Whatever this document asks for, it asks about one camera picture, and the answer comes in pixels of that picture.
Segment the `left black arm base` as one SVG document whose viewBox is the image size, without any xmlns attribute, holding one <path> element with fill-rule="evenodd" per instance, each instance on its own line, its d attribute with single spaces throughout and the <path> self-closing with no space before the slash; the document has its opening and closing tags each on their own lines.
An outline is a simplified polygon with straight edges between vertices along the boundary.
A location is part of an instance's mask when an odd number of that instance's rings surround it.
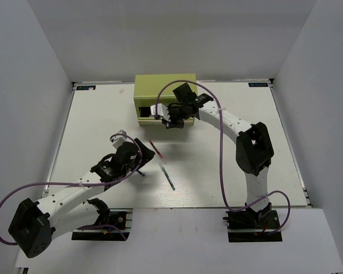
<svg viewBox="0 0 343 274">
<path fill-rule="evenodd" d="M 89 205 L 95 210 L 95 221 L 87 229 L 77 229 L 72 232 L 71 239 L 75 241 L 126 241 L 129 237 L 133 219 L 132 209 L 111 209 L 99 198 L 88 200 L 83 205 Z"/>
</svg>

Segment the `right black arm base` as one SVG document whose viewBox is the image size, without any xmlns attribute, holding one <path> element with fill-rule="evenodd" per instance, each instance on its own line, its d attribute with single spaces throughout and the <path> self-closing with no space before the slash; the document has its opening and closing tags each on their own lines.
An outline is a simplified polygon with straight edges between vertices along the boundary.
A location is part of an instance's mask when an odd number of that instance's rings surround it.
<svg viewBox="0 0 343 274">
<path fill-rule="evenodd" d="M 276 210 L 272 210 L 259 223 L 246 211 L 227 211 L 222 218 L 227 225 L 228 241 L 230 243 L 270 243 L 282 242 L 281 232 L 275 232 L 280 227 Z"/>
</svg>

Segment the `green chest drawer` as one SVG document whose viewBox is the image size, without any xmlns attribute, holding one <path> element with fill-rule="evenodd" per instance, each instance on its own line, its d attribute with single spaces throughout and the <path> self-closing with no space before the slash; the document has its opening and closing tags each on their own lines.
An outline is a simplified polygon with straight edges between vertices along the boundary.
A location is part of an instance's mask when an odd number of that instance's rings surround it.
<svg viewBox="0 0 343 274">
<path fill-rule="evenodd" d="M 162 120 L 156 120 L 154 116 L 151 115 L 150 106 L 146 107 L 136 107 L 138 123 L 140 126 L 156 126 L 162 125 Z"/>
</svg>

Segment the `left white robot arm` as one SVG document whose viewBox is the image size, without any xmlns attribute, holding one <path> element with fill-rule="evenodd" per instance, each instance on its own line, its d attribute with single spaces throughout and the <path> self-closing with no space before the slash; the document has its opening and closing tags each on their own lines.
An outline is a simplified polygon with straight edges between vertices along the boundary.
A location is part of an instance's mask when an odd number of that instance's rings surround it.
<svg viewBox="0 0 343 274">
<path fill-rule="evenodd" d="M 113 143 L 115 153 L 104 156 L 78 179 L 77 186 L 67 186 L 36 201 L 27 198 L 19 204 L 8 232 L 26 257 L 38 256 L 54 239 L 79 228 L 124 228 L 118 215 L 97 196 L 116 180 L 138 172 L 155 153 L 139 139 L 127 142 L 119 136 Z"/>
</svg>

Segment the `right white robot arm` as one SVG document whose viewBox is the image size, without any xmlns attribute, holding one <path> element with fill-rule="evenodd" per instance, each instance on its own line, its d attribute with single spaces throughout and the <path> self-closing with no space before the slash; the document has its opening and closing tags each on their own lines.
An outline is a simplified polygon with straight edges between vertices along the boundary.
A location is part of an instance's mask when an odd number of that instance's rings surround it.
<svg viewBox="0 0 343 274">
<path fill-rule="evenodd" d="M 268 129 L 262 122 L 252 124 L 225 111 L 209 89 L 197 95 L 191 84 L 190 80 L 182 81 L 173 91 L 177 102 L 168 106 L 157 103 L 155 114 L 162 118 L 166 128 L 183 128 L 185 120 L 196 118 L 219 129 L 221 140 L 227 136 L 233 141 L 237 165 L 246 179 L 247 198 L 243 208 L 246 219 L 252 227 L 261 227 L 272 210 L 268 170 L 274 150 Z"/>
</svg>

